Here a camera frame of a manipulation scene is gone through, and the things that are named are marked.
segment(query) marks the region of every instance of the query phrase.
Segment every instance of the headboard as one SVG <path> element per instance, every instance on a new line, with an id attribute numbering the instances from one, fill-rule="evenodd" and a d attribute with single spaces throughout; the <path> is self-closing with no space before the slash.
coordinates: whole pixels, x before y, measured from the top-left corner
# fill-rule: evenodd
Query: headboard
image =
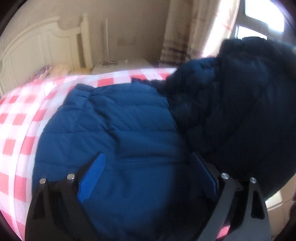
<path id="1" fill-rule="evenodd" d="M 92 68 L 89 22 L 61 30 L 59 17 L 33 24 L 16 36 L 0 56 L 0 95 L 23 84 L 42 66 L 67 64 L 72 70 Z"/>

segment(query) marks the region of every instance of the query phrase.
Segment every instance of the metal pin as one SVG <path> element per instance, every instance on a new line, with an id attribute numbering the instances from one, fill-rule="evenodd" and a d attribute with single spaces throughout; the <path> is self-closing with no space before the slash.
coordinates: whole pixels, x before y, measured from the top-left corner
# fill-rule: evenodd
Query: metal pin
<path id="1" fill-rule="evenodd" d="M 256 180 L 256 178 L 251 177 L 251 178 L 250 178 L 250 182 L 253 183 L 253 184 L 255 184 L 255 183 L 257 182 L 257 180 Z"/>
<path id="2" fill-rule="evenodd" d="M 73 180 L 75 178 L 75 175 L 73 173 L 68 174 L 67 179 L 68 180 Z"/>
<path id="3" fill-rule="evenodd" d="M 44 184 L 45 182 L 46 182 L 45 178 L 41 178 L 40 181 L 39 181 L 40 184 Z"/>
<path id="4" fill-rule="evenodd" d="M 227 173 L 221 173 L 221 177 L 227 180 L 229 178 L 229 175 Z"/>

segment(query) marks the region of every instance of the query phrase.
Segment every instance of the red and white checkered bedsheet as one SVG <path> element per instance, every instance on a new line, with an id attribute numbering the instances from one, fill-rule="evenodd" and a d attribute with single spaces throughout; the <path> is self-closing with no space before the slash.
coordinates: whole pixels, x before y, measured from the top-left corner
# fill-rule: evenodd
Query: red and white checkered bedsheet
<path id="1" fill-rule="evenodd" d="M 161 80 L 175 70 L 140 69 L 46 79 L 18 87 L 0 100 L 0 210 L 22 240 L 32 199 L 38 140 L 68 92 L 78 83 L 100 87 L 129 83 L 131 77 Z"/>

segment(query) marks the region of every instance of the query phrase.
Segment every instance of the beige curtain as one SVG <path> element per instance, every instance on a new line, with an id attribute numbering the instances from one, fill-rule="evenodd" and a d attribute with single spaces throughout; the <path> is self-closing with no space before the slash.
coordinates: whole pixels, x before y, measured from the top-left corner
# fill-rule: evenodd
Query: beige curtain
<path id="1" fill-rule="evenodd" d="M 215 56 L 233 29 L 240 0 L 171 0 L 160 66 Z"/>

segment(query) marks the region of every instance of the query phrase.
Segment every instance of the wall outlet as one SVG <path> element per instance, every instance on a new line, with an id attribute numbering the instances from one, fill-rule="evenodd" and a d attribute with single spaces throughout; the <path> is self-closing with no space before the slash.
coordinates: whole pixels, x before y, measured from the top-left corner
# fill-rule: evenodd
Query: wall outlet
<path id="1" fill-rule="evenodd" d="M 131 46 L 131 45 L 136 45 L 136 43 L 137 43 L 136 37 L 127 38 L 127 39 L 123 39 L 123 38 L 117 39 L 117 46 Z"/>

